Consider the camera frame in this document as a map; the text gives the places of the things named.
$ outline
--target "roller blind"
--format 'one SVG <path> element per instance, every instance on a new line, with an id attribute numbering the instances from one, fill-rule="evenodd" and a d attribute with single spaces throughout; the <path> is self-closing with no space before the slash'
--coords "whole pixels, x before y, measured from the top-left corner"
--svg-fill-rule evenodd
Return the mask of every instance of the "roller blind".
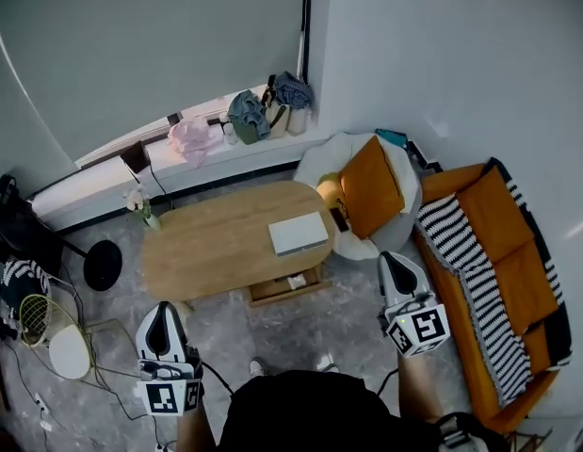
<path id="1" fill-rule="evenodd" d="M 0 32 L 75 160 L 297 67 L 302 0 L 0 0 Z"/>

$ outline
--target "wooden coffee table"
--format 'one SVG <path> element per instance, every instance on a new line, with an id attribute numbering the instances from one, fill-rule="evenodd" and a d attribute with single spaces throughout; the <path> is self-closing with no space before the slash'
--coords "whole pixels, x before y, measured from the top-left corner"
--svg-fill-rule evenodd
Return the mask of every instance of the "wooden coffee table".
<path id="1" fill-rule="evenodd" d="M 329 241 L 277 257 L 268 224 L 318 211 Z M 169 211 L 162 230 L 147 233 L 144 277 L 156 299 L 186 301 L 248 286 L 251 305 L 316 291 L 329 255 L 334 222 L 311 187 L 280 181 Z M 303 272 L 307 285 L 291 290 L 287 276 Z"/>

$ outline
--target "white box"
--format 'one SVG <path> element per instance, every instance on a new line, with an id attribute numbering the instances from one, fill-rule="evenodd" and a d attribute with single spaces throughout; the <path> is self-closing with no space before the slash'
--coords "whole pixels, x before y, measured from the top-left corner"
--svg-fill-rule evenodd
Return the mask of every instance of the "white box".
<path id="1" fill-rule="evenodd" d="M 329 241 L 327 228 L 318 212 L 268 224 L 268 230 L 274 252 L 279 257 L 309 250 Z"/>

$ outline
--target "potted plant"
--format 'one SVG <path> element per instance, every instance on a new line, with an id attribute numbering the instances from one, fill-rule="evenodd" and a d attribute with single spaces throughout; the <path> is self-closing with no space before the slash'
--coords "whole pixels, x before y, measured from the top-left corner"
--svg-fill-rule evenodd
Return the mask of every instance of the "potted plant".
<path id="1" fill-rule="evenodd" d="M 154 230 L 161 229 L 161 222 L 159 218 L 151 213 L 151 203 L 149 202 L 149 195 L 146 193 L 142 185 L 138 185 L 132 189 L 126 196 L 127 207 L 130 211 L 138 213 L 149 226 Z"/>

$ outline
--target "marble floor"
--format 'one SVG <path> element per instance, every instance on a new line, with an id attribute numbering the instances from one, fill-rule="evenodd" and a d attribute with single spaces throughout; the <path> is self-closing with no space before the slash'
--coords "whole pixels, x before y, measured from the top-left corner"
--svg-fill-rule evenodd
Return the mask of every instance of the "marble floor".
<path id="1" fill-rule="evenodd" d="M 180 207 L 291 177 L 292 171 L 255 177 L 207 189 L 176 200 L 175 204 Z M 165 209 L 159 206 L 157 211 Z M 134 337 L 143 316 L 156 304 L 147 293 L 140 263 L 143 236 L 151 232 L 137 216 L 126 214 L 68 236 L 82 249 L 108 238 L 120 246 L 123 254 L 120 279 L 103 294 L 86 286 L 81 259 L 64 256 L 64 264 L 83 300 L 87 324 L 117 318 Z M 420 261 L 412 242 L 401 252 Z M 350 262 L 332 254 L 324 263 L 323 273 L 332 282 L 330 289 L 261 308 L 248 306 L 246 290 L 194 300 L 194 310 L 184 320 L 189 343 L 199 349 L 202 358 L 218 370 L 233 390 L 249 379 L 248 365 L 253 356 L 262 357 L 275 370 L 314 369 L 322 357 L 330 356 L 341 372 L 364 379 L 368 389 L 377 391 L 387 373 L 397 367 L 397 356 L 391 340 L 382 336 L 376 318 L 382 300 L 374 262 Z M 100 366 L 137 373 L 136 353 L 118 326 L 105 324 L 96 328 L 92 340 Z M 154 450 L 152 418 L 129 421 L 115 396 L 85 383 L 60 379 L 47 371 L 29 349 L 20 343 L 13 346 L 25 384 L 32 393 L 40 393 L 51 412 L 44 416 L 52 429 L 46 434 L 47 450 Z M 21 384 L 12 351 L 1 345 L 0 353 L 12 407 L 7 428 L 24 450 L 42 451 L 44 435 L 39 411 Z M 445 412 L 469 411 L 453 340 L 427 354 L 427 360 Z M 144 413 L 132 393 L 135 379 L 108 372 L 104 376 L 133 418 Z M 94 378 L 87 380 L 95 383 Z M 207 415 L 218 440 L 230 399 L 207 370 L 203 383 Z M 397 377 L 389 380 L 381 398 L 391 413 L 398 414 Z M 175 419 L 160 418 L 156 423 L 160 443 L 175 439 Z"/>

